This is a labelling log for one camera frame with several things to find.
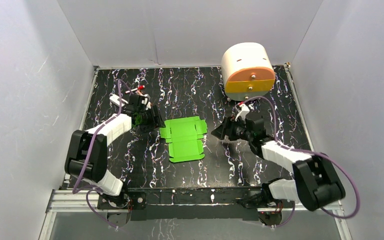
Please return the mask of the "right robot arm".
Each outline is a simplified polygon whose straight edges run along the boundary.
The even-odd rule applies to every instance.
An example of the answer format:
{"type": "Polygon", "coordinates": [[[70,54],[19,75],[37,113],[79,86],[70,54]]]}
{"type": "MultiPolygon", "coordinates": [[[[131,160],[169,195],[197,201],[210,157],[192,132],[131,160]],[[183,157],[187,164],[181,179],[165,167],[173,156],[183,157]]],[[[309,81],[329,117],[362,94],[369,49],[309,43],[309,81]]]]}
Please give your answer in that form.
{"type": "Polygon", "coordinates": [[[256,201],[258,205],[275,207],[281,200],[287,200],[315,211],[346,196],[345,188],[329,160],[280,145],[267,134],[263,120],[225,117],[211,134],[219,140],[247,141],[257,157],[275,163],[293,175],[292,180],[277,178],[263,183],[260,193],[238,200],[239,204],[256,201]]]}

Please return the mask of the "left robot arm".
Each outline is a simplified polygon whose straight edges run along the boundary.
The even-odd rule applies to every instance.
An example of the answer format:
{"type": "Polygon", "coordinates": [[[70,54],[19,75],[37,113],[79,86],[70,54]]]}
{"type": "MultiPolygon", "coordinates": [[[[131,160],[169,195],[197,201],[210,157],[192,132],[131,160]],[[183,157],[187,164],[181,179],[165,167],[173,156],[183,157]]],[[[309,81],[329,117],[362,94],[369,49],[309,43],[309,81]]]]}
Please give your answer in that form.
{"type": "Polygon", "coordinates": [[[145,134],[165,127],[159,108],[149,95],[133,94],[120,99],[120,113],[87,130],[72,133],[65,160],[65,173],[76,177],[73,191],[81,180],[102,195],[110,206],[124,208],[130,202],[126,184],[108,170],[108,146],[121,135],[136,129],[145,134]]]}

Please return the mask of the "green paper box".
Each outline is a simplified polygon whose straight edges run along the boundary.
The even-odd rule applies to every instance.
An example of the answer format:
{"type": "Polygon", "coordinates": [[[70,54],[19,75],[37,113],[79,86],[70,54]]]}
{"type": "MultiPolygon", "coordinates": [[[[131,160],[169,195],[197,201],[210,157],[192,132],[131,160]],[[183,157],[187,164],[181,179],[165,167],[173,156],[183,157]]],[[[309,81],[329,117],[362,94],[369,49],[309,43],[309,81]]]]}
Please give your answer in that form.
{"type": "Polygon", "coordinates": [[[208,130],[204,119],[191,116],[169,119],[164,124],[159,133],[168,144],[170,162],[197,161],[205,157],[202,139],[208,130]]]}

